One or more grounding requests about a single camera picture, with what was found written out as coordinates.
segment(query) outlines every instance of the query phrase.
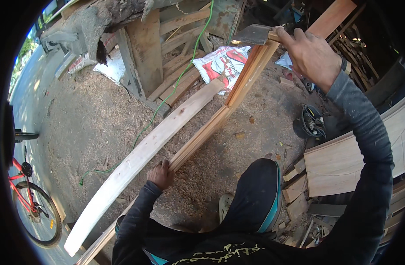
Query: black pants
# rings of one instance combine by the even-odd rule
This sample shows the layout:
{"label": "black pants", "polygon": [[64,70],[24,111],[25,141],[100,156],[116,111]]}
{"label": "black pants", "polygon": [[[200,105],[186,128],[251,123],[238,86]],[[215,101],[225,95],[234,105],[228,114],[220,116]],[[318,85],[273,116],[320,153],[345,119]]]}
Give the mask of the black pants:
{"label": "black pants", "polygon": [[[258,159],[242,174],[235,198],[222,223],[208,233],[187,233],[165,227],[150,219],[144,238],[145,250],[165,260],[190,252],[207,238],[231,232],[257,233],[272,228],[280,212],[279,166],[270,159]],[[272,212],[276,201],[277,212]]]}

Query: green electrical cord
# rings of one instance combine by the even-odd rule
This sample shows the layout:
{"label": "green electrical cord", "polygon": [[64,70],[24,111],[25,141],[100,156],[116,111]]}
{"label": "green electrical cord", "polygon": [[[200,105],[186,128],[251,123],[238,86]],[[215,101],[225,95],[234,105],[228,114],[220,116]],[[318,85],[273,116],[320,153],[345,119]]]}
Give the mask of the green electrical cord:
{"label": "green electrical cord", "polygon": [[[136,137],[135,141],[133,142],[132,150],[135,149],[136,142],[138,141],[138,139],[139,139],[139,137],[141,136],[141,134],[142,134],[145,130],[147,130],[147,128],[148,128],[148,127],[152,124],[152,122],[154,121],[154,119],[155,119],[155,117],[156,117],[156,114],[157,114],[158,110],[160,109],[160,107],[163,105],[163,103],[166,102],[166,100],[167,100],[168,98],[170,98],[170,96],[175,93],[176,88],[178,87],[180,78],[184,75],[184,73],[186,72],[186,70],[188,70],[188,68],[192,65],[192,62],[194,61],[194,58],[195,58],[195,53],[196,53],[196,51],[197,51],[198,42],[200,41],[201,35],[204,34],[205,29],[207,28],[207,25],[208,25],[208,23],[209,23],[210,20],[211,20],[211,15],[213,14],[213,4],[214,4],[214,0],[211,0],[210,16],[208,17],[207,23],[205,24],[204,29],[201,31],[200,35],[198,36],[197,42],[195,43],[194,54],[193,54],[193,56],[192,56],[191,62],[190,62],[189,65],[185,68],[185,70],[180,74],[180,76],[179,76],[179,78],[178,78],[178,81],[176,82],[176,86],[174,87],[173,92],[172,92],[165,100],[163,100],[163,102],[160,104],[160,106],[158,106],[158,108],[156,109],[154,115],[152,116],[152,119],[151,119],[150,123],[149,123],[145,128],[143,128],[142,131],[138,134],[138,136]],[[81,180],[79,181],[79,186],[82,186],[82,185],[83,185],[83,179],[84,179],[89,173],[91,173],[91,172],[108,173],[108,172],[112,171],[113,169],[115,169],[118,165],[120,165],[120,163],[121,163],[121,162],[117,163],[114,167],[112,167],[112,168],[110,168],[110,169],[107,169],[107,170],[105,170],[105,171],[101,171],[101,170],[88,170],[88,171],[85,172],[85,174],[83,174],[83,176],[81,177]]]}

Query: gray sleeve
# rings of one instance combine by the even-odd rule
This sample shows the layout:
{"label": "gray sleeve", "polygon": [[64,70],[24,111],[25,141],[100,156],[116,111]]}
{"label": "gray sleeve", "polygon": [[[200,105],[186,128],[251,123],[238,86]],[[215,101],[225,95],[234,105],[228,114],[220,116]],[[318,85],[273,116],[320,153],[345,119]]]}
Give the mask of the gray sleeve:
{"label": "gray sleeve", "polygon": [[365,165],[350,203],[319,251],[351,264],[368,264],[382,238],[392,195],[391,145],[379,113],[343,71],[327,97],[353,126]]}

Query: road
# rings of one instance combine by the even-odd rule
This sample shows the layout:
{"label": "road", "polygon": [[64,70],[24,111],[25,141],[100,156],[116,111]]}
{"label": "road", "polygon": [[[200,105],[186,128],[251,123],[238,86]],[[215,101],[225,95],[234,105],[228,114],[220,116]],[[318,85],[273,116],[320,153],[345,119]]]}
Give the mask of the road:
{"label": "road", "polygon": [[[51,103],[46,96],[46,93],[51,93],[51,91],[47,91],[47,88],[54,81],[54,74],[62,62],[63,56],[64,54],[61,50],[52,51],[46,55],[41,45],[36,48],[22,70],[9,99],[10,104],[13,106],[15,128],[21,129],[24,132],[42,131],[41,125],[46,117],[48,106]],[[31,181],[50,195],[63,220],[66,214],[69,214],[69,209],[67,204],[58,196],[60,193],[51,180],[51,171],[48,168],[46,157],[43,155],[42,145],[39,146],[39,141],[40,138],[16,143],[15,158],[20,164],[24,162],[23,150],[24,146],[26,146],[26,160],[32,165],[34,171]],[[18,170],[15,167],[11,167],[9,175],[13,176],[16,174],[18,174]],[[51,229],[48,228],[49,224],[44,223],[45,220],[41,224],[32,224],[25,216],[21,216],[21,219],[25,220],[28,230],[35,230],[41,237],[48,237],[48,234],[51,233]],[[56,247],[43,249],[32,241],[30,244],[34,246],[36,253],[41,257],[44,264],[74,264],[82,252],[78,252],[74,257],[68,255],[63,248],[67,236],[68,231],[64,224],[62,224],[62,239]]]}

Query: black sleeve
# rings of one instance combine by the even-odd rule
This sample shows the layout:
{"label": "black sleeve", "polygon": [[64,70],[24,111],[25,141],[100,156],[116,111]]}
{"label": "black sleeve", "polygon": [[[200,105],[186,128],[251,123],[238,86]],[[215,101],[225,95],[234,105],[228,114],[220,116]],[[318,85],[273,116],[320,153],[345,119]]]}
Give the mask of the black sleeve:
{"label": "black sleeve", "polygon": [[123,219],[113,247],[114,265],[151,264],[142,251],[144,235],[147,232],[148,219],[152,207],[162,191],[151,181],[141,188],[135,203]]}
{"label": "black sleeve", "polygon": [[350,203],[319,250],[334,260],[368,264],[382,238],[392,195],[391,145],[379,113],[343,71],[327,97],[352,124],[365,165]]}

